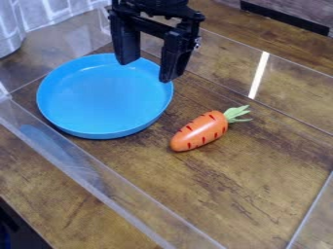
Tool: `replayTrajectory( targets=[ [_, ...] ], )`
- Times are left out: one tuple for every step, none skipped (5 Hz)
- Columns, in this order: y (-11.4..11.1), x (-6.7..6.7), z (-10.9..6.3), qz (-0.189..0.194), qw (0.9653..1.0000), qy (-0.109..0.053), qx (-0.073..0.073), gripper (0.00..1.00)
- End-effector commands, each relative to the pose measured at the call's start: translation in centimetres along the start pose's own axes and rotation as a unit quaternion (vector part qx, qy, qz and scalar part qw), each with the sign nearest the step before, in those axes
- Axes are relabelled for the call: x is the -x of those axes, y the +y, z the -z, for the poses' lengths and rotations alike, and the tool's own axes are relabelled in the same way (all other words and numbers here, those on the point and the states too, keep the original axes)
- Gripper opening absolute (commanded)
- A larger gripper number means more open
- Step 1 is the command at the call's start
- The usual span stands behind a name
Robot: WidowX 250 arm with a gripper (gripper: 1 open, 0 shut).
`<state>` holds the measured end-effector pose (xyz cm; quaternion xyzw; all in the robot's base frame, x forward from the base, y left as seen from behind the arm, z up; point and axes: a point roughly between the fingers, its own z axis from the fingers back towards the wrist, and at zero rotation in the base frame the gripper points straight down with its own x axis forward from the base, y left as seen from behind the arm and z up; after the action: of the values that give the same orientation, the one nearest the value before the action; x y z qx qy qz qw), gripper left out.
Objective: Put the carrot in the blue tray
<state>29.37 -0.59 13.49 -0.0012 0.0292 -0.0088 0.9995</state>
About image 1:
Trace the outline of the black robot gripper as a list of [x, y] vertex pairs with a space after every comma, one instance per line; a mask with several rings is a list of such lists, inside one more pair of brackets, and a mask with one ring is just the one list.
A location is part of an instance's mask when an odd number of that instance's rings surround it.
[[[193, 51], [189, 34], [199, 33], [199, 25], [206, 18], [187, 4], [189, 0], [113, 0], [108, 9], [114, 50], [121, 65], [141, 57], [141, 32], [166, 34], [159, 73], [163, 83], [183, 74]], [[179, 18], [181, 23], [175, 27], [167, 26], [143, 18], [142, 13], [149, 17]]]

